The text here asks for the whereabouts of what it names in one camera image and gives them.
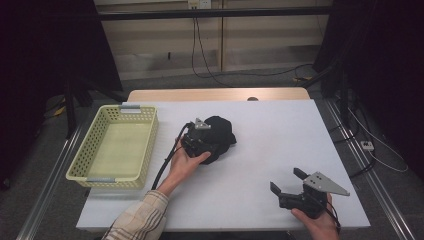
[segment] white table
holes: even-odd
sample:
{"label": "white table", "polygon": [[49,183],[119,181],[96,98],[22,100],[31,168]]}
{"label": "white table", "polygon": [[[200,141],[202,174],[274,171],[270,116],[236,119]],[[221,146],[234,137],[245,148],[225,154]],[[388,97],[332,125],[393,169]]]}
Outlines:
{"label": "white table", "polygon": [[369,226],[361,203],[312,100],[142,102],[158,108],[159,131],[143,190],[92,189],[77,227],[105,231],[129,205],[142,198],[182,126],[196,117],[230,120],[237,144],[216,162],[200,166],[171,196],[165,231],[272,231],[302,228],[280,209],[269,190],[299,194],[294,167],[324,173],[351,196],[333,195],[344,228]]}

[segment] basket handle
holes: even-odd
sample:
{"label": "basket handle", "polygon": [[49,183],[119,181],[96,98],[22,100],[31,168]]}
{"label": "basket handle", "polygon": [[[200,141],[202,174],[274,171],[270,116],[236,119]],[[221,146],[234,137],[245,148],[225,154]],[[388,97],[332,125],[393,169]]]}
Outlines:
{"label": "basket handle", "polygon": [[116,183],[115,178],[87,178],[87,182]]}

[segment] wrist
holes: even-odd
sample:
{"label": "wrist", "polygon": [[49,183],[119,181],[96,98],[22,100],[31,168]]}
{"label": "wrist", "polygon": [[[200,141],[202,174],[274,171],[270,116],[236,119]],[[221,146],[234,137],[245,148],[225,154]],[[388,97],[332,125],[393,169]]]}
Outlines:
{"label": "wrist", "polygon": [[169,197],[179,184],[180,184],[180,181],[168,176],[163,180],[163,182],[160,184],[160,186],[156,190],[163,193],[165,196]]}

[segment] power outlet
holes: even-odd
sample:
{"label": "power outlet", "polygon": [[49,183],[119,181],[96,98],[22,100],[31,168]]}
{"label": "power outlet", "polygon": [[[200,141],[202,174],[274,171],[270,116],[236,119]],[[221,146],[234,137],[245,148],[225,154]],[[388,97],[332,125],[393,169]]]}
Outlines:
{"label": "power outlet", "polygon": [[199,9],[211,9],[211,0],[199,0]]}
{"label": "power outlet", "polygon": [[199,0],[188,0],[188,9],[199,9]]}
{"label": "power outlet", "polygon": [[361,141],[361,146],[366,151],[374,151],[374,146],[370,141]]}

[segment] plaid sleeve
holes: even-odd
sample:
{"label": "plaid sleeve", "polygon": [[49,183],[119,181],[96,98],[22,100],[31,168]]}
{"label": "plaid sleeve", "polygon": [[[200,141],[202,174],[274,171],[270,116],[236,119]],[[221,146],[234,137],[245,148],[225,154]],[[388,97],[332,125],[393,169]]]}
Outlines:
{"label": "plaid sleeve", "polygon": [[133,204],[115,220],[103,239],[159,239],[165,227],[168,198],[158,191],[149,191],[143,201]]}

